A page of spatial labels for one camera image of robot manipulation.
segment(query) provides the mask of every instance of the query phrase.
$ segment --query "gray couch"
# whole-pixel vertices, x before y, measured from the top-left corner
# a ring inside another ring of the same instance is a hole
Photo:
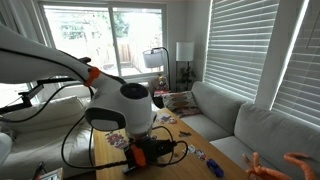
[[[191,91],[203,114],[182,120],[244,170],[248,166],[241,155],[251,159],[256,151],[263,166],[304,179],[298,166],[283,159],[287,152],[303,152],[312,157],[304,161],[320,179],[319,126],[282,117],[202,82]]]

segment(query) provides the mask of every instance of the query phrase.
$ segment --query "table lamp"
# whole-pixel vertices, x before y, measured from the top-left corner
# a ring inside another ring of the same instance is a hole
[[[170,87],[170,68],[169,68],[169,53],[168,50],[164,47],[152,48],[143,52],[144,63],[147,68],[156,68],[163,66],[164,63],[167,63],[167,72],[168,72],[168,85]]]
[[[193,61],[194,43],[193,42],[177,42],[177,56],[176,61],[187,62],[187,90],[189,84],[189,62]]]

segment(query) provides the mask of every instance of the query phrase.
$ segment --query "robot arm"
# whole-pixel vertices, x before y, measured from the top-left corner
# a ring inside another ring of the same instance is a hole
[[[151,98],[142,85],[127,84],[119,77],[98,71],[72,56],[32,42],[0,25],[0,83],[27,83],[50,76],[69,76],[97,89],[85,111],[87,121],[97,130],[126,128],[129,137],[151,130]]]

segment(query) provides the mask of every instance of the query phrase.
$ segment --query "window frame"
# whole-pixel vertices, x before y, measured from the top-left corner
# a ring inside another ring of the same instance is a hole
[[[163,71],[160,72],[151,72],[151,73],[143,73],[143,74],[135,74],[129,76],[122,76],[121,73],[121,65],[120,65],[120,58],[119,58],[119,50],[118,50],[118,41],[117,37],[115,36],[114,31],[114,18],[113,18],[113,8],[141,8],[141,9],[160,9],[161,10],[161,22],[162,22],[162,44],[163,47],[167,48],[167,18],[166,18],[166,5],[165,4],[148,4],[148,3],[124,3],[124,2],[83,2],[83,1],[64,1],[64,2],[53,2],[53,1],[45,1],[45,0],[34,0],[35,4],[37,4],[37,8],[39,11],[36,11],[38,17],[41,18],[39,23],[40,28],[42,29],[42,33],[44,36],[45,44],[49,47],[55,48],[54,39],[50,30],[50,26],[48,20],[45,15],[44,6],[45,5],[56,5],[56,6],[85,6],[85,7],[102,7],[108,8],[108,13],[110,16],[110,23],[111,23],[111,30],[112,30],[112,37],[113,37],[113,44],[114,50],[116,55],[116,63],[118,68],[119,77],[126,80],[127,82],[148,82],[151,79],[158,77],[160,74],[168,74],[168,67],[165,63],[163,67]]]

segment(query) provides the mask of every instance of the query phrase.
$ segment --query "lamp shade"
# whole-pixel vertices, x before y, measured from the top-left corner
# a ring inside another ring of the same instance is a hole
[[[147,68],[156,68],[164,64],[164,56],[161,49],[144,51],[143,58]]]
[[[177,42],[177,61],[193,61],[193,42]]]

